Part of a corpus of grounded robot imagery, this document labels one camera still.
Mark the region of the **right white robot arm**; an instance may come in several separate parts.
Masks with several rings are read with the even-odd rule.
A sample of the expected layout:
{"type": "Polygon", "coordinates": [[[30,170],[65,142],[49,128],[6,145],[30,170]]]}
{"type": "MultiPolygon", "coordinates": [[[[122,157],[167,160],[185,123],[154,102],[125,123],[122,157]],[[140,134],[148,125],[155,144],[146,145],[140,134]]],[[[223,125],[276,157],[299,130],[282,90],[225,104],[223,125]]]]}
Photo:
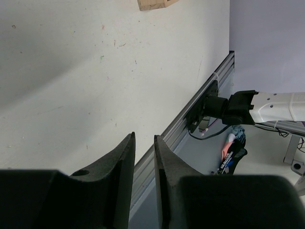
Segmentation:
{"type": "Polygon", "coordinates": [[[239,91],[230,98],[208,96],[203,115],[220,119],[224,125],[255,125],[271,121],[305,120],[305,93],[239,91]]]}

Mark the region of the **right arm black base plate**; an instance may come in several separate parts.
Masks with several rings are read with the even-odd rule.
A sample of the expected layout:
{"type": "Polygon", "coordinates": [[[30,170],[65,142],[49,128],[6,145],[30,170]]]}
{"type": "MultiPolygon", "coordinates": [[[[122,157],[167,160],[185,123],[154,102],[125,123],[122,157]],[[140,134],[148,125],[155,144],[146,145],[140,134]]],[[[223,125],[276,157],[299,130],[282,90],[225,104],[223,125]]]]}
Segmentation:
{"type": "Polygon", "coordinates": [[[218,95],[218,81],[213,80],[211,84],[204,90],[201,96],[196,100],[194,105],[191,107],[186,115],[187,129],[191,134],[199,126],[200,122],[204,118],[204,105],[209,96],[218,95]]]}

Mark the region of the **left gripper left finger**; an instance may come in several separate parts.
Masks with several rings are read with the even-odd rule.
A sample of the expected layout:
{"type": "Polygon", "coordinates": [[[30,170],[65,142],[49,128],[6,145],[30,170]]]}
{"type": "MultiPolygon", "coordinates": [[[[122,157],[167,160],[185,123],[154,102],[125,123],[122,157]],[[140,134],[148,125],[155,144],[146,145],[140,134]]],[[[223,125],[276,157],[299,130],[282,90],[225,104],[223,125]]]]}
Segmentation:
{"type": "Polygon", "coordinates": [[[3,229],[126,229],[132,195],[135,134],[71,175],[58,170],[3,169],[3,229]]]}

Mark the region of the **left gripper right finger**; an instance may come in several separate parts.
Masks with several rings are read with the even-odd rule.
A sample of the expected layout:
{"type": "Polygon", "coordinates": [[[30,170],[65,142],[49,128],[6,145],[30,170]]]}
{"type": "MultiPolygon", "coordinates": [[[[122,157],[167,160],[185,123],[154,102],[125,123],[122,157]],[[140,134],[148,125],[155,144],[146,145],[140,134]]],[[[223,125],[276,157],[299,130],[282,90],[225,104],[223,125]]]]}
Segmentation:
{"type": "Polygon", "coordinates": [[[302,202],[279,176],[205,176],[154,138],[162,229],[299,229],[302,202]]]}

